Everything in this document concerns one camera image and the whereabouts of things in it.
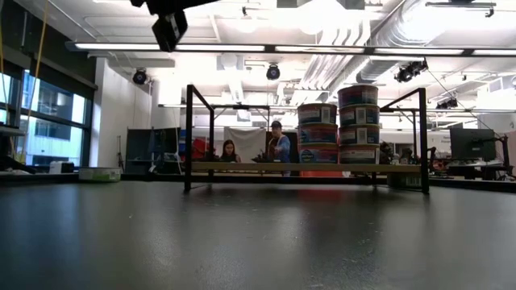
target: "man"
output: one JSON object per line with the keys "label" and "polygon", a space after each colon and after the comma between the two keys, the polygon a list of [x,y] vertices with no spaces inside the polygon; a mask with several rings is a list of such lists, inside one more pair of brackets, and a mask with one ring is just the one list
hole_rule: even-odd
{"label": "man", "polygon": [[[282,163],[290,163],[290,140],[281,133],[281,123],[274,121],[271,125],[273,139],[268,143],[269,152],[274,152],[273,160],[280,160]],[[290,172],[283,172],[283,176],[290,176]]]}

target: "cap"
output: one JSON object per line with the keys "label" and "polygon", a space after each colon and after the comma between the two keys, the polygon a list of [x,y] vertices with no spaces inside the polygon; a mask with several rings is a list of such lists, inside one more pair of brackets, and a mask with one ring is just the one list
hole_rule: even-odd
{"label": "cap", "polygon": [[281,128],[280,121],[274,121],[273,124],[271,124],[271,128]]}

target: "bucket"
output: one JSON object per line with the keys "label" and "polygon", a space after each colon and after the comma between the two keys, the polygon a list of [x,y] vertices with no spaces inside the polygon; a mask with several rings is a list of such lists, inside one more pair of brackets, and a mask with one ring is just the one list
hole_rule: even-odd
{"label": "bucket", "polygon": [[300,124],[299,143],[333,143],[337,144],[337,125]]}
{"label": "bucket", "polygon": [[337,123],[337,106],[331,104],[305,104],[298,107],[299,124]]}
{"label": "bucket", "polygon": [[380,144],[380,126],[353,125],[340,127],[340,145]]}
{"label": "bucket", "polygon": [[339,95],[339,109],[350,105],[378,105],[378,88],[376,86],[353,85],[341,89],[337,94]]}
{"label": "bucket", "polygon": [[380,108],[376,105],[353,105],[339,111],[340,126],[349,125],[378,125],[380,120]]}
{"label": "bucket", "polygon": [[378,164],[380,145],[340,146],[341,164]]}
{"label": "bucket", "polygon": [[299,163],[302,164],[337,164],[339,161],[339,148],[337,144],[310,144],[301,145],[299,151]]}

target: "person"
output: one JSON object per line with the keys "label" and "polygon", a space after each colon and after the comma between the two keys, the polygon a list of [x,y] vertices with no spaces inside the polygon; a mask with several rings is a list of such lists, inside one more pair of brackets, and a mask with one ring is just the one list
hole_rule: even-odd
{"label": "person", "polygon": [[[272,158],[274,161],[279,160],[282,163],[290,163],[290,140],[289,137],[281,132],[282,125],[279,121],[271,124],[273,129],[273,138],[268,143],[269,151],[273,149]],[[290,172],[283,172],[283,176],[290,176]]]}
{"label": "person", "polygon": [[220,160],[223,162],[236,162],[241,163],[240,156],[235,153],[235,144],[233,140],[228,139],[223,145],[223,155],[220,156]]}

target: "stacked bucket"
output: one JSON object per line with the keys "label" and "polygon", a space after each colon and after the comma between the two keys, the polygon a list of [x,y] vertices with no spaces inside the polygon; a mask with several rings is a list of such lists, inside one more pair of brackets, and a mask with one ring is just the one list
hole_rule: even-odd
{"label": "stacked bucket", "polygon": [[354,85],[339,91],[340,163],[378,164],[380,107],[378,88]]}
{"label": "stacked bucket", "polygon": [[337,164],[337,106],[305,104],[298,107],[299,162],[302,164]]}

